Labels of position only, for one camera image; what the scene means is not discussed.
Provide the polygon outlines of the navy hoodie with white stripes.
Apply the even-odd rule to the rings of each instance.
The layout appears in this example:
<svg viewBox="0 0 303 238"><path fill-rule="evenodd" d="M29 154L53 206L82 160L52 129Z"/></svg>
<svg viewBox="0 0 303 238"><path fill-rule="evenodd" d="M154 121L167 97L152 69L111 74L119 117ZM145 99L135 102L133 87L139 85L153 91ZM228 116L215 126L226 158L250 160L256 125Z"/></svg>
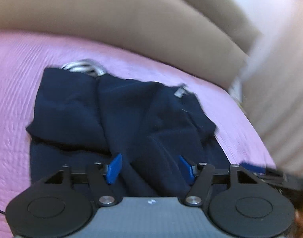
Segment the navy hoodie with white stripes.
<svg viewBox="0 0 303 238"><path fill-rule="evenodd" d="M46 68L27 127L31 181L65 164L84 169L121 154L116 195L183 197L190 187L180 156L229 167L215 131L196 95L182 86Z"/></svg>

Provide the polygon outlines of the beige curtain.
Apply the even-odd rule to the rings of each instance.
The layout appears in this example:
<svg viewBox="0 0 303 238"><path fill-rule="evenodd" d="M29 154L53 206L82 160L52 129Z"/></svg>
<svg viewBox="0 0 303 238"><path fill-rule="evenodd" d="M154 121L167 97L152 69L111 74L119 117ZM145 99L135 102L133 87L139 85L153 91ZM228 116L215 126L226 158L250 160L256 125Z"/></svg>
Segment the beige curtain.
<svg viewBox="0 0 303 238"><path fill-rule="evenodd" d="M303 176L303 0L236 0L261 32L243 107L276 166Z"/></svg>

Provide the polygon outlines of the pink quilted bed cover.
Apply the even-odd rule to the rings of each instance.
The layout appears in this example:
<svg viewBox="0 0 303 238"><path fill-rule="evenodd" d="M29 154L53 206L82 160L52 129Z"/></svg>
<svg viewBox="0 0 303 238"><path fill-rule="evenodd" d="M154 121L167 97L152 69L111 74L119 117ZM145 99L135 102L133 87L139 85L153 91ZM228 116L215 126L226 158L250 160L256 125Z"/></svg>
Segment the pink quilted bed cover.
<svg viewBox="0 0 303 238"><path fill-rule="evenodd" d="M274 167L259 135L223 89L167 64L99 42L44 33L0 30L0 210L30 185L30 137L43 70L93 59L123 79L186 84L217 126L216 138L232 163Z"/></svg>

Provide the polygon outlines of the beige padded headboard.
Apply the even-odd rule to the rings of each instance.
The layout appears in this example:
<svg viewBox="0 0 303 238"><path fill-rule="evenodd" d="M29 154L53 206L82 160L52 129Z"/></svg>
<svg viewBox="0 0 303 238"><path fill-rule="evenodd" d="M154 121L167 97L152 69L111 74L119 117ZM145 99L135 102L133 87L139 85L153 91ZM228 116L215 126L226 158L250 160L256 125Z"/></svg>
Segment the beige padded headboard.
<svg viewBox="0 0 303 238"><path fill-rule="evenodd" d="M0 0L0 29L100 41L224 89L259 36L234 0Z"/></svg>

